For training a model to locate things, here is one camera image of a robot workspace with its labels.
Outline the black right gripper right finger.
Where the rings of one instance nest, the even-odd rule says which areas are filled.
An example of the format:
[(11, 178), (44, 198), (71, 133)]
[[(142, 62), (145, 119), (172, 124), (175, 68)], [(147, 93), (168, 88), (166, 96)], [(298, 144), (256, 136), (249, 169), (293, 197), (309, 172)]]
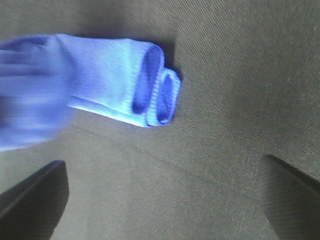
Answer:
[(320, 238), (319, 181), (273, 155), (264, 155), (256, 179), (256, 195), (279, 239)]

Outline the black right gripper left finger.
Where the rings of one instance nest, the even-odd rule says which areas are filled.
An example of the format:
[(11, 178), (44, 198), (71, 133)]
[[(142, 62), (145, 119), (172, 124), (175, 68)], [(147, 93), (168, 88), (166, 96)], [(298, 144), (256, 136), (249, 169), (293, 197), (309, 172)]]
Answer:
[(69, 199), (66, 163), (55, 160), (0, 195), (2, 240), (49, 240)]

